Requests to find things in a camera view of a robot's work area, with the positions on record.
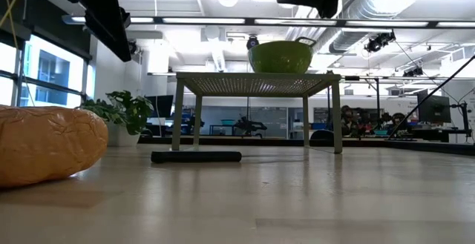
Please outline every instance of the black pole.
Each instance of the black pole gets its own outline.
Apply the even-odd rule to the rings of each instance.
[[[435,94],[435,92],[437,92],[440,88],[442,88],[445,84],[447,84],[450,80],[452,80],[457,74],[459,74],[465,67],[467,67],[467,65],[469,65],[473,60],[475,59],[475,55],[473,55],[469,60],[468,62],[466,62],[464,65],[462,65],[455,73],[452,74],[451,77],[447,78],[447,80],[445,80],[442,84],[440,84],[436,89],[434,89],[432,92],[430,92],[423,100],[421,100],[421,102],[418,102],[417,103],[417,106],[411,110],[407,115],[406,117],[403,119],[407,121],[407,119],[414,113],[414,111],[416,111],[420,105],[422,105],[422,103],[424,103],[426,100],[428,100],[432,95]],[[398,128],[399,126],[402,124],[403,122],[400,122],[396,128],[394,128],[393,132],[391,133],[391,135],[389,135],[389,137],[387,138],[387,140],[391,139],[391,137],[394,136],[394,134],[398,131]]]
[[[379,78],[375,78],[376,81],[376,108],[378,109],[378,121],[381,118],[381,105],[379,101]]]
[[[330,110],[330,87],[327,88],[327,104],[328,104],[328,115],[327,115],[327,129],[330,128],[330,120],[331,120],[331,110]]]

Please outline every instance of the small table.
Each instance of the small table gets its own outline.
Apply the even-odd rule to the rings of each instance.
[[[213,130],[215,127],[227,127],[227,128],[231,128],[231,136],[234,136],[235,135],[235,127],[234,125],[210,125],[209,126],[209,135],[210,136],[213,136]]]
[[[204,96],[285,97],[302,98],[304,106],[304,145],[309,141],[309,97],[332,87],[333,117],[340,117],[339,74],[293,73],[177,73],[174,124],[181,123],[185,86],[196,95],[195,128],[200,127]],[[341,120],[333,119],[335,153],[343,150]],[[174,127],[171,149],[180,150],[180,129]],[[193,144],[198,146],[200,131],[194,132]]]

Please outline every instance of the person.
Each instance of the person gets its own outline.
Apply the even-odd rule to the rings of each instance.
[[[358,135],[358,122],[353,116],[353,109],[348,105],[341,107],[341,134],[344,136]]]

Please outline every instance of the computer screen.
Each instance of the computer screen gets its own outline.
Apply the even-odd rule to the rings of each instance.
[[[151,117],[169,118],[171,116],[171,106],[173,105],[173,96],[146,96],[154,106],[154,112]]]
[[[421,102],[428,92],[417,93],[417,102]],[[451,122],[451,103],[446,96],[430,96],[419,106],[419,121],[421,122]]]

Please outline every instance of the spotlight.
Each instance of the spotlight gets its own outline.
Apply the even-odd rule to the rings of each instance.
[[[414,76],[421,76],[424,74],[422,67],[418,66],[412,70],[405,70],[402,74],[403,77],[414,77]]]
[[[247,49],[250,50],[252,47],[255,47],[259,44],[257,36],[250,36],[249,40],[247,40]]]
[[[391,33],[380,33],[377,37],[371,38],[368,44],[364,46],[364,49],[369,53],[375,53],[395,40],[396,35],[394,35],[394,31]]]

